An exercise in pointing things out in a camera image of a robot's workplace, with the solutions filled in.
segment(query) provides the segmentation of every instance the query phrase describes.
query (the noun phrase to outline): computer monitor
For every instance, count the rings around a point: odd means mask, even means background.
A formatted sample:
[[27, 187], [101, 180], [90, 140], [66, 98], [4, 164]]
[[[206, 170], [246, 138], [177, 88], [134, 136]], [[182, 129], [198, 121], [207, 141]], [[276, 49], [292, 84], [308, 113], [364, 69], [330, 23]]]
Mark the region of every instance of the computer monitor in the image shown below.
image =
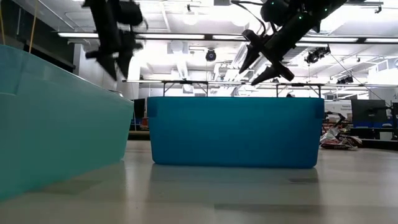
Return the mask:
[[384, 100], [351, 100], [354, 127], [381, 128], [387, 120], [386, 110], [375, 110], [386, 106]]
[[392, 107], [394, 109], [394, 113], [398, 116], [398, 103], [392, 103]]

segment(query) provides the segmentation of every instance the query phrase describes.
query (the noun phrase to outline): plastic storage tub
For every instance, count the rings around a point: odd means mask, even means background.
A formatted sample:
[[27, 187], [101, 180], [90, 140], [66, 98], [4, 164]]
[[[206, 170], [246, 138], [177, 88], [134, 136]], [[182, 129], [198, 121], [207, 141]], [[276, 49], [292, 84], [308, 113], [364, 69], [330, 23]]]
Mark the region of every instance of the plastic storage tub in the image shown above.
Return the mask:
[[134, 103], [0, 45], [0, 200], [119, 162]]
[[152, 97], [148, 115], [157, 164], [311, 168], [321, 98]]

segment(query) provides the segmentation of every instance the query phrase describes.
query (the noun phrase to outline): pile of items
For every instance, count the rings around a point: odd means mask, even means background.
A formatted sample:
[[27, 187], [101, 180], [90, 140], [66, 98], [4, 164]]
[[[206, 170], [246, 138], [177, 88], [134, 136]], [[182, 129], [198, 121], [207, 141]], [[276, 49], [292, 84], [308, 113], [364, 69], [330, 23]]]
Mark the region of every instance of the pile of items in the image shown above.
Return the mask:
[[336, 128], [330, 128], [320, 139], [322, 149], [357, 150], [362, 140], [354, 136], [342, 135]]

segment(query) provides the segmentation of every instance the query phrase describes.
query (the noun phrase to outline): desk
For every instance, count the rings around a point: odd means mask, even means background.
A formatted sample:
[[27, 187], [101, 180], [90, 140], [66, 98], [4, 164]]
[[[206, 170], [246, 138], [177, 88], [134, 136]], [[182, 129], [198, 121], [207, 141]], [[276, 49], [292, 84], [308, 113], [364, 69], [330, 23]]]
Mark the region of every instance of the desk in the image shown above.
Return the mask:
[[128, 140], [150, 140], [149, 131], [129, 131]]
[[380, 139], [380, 133], [393, 133], [393, 128], [351, 128], [352, 136], [358, 136], [361, 139]]
[[362, 148], [387, 149], [398, 151], [398, 141], [382, 141], [377, 139], [361, 139]]

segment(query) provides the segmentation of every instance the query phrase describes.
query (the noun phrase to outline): metal frame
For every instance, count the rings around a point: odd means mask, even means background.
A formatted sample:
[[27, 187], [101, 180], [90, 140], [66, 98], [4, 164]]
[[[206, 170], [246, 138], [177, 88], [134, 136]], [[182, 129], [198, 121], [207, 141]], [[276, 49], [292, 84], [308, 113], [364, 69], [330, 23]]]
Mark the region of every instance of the metal frame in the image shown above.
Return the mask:
[[[123, 80], [123, 82], [129, 83], [163, 83], [163, 96], [165, 96], [166, 92], [173, 87], [174, 84], [198, 84], [199, 87], [206, 93], [208, 96], [209, 85], [251, 85], [250, 82], [214, 82], [214, 81], [191, 81], [191, 80]], [[166, 89], [166, 84], [172, 83], [170, 87]], [[372, 85], [372, 84], [324, 84], [324, 83], [260, 83], [258, 86], [275, 86], [276, 97], [279, 97], [279, 94], [282, 90], [286, 89], [287, 86], [291, 87], [305, 87], [309, 86], [309, 90], [313, 90], [318, 94], [318, 97], [322, 97], [322, 87], [366, 87], [366, 88], [398, 88], [398, 85]], [[280, 86], [285, 86], [281, 91], [279, 91]]]
[[[161, 81], [163, 83], [163, 96], [166, 95], [167, 91], [169, 89], [171, 89], [174, 84], [178, 83], [178, 84], [182, 84], [182, 85], [193, 85], [193, 84], [198, 84], [198, 86], [206, 93], [206, 97], [209, 96], [209, 82], [208, 81], [190, 81], [190, 80], [163, 80]], [[166, 89], [166, 84], [171, 83], [171, 85]], [[206, 85], [206, 90], [200, 85], [200, 84], [204, 84]]]

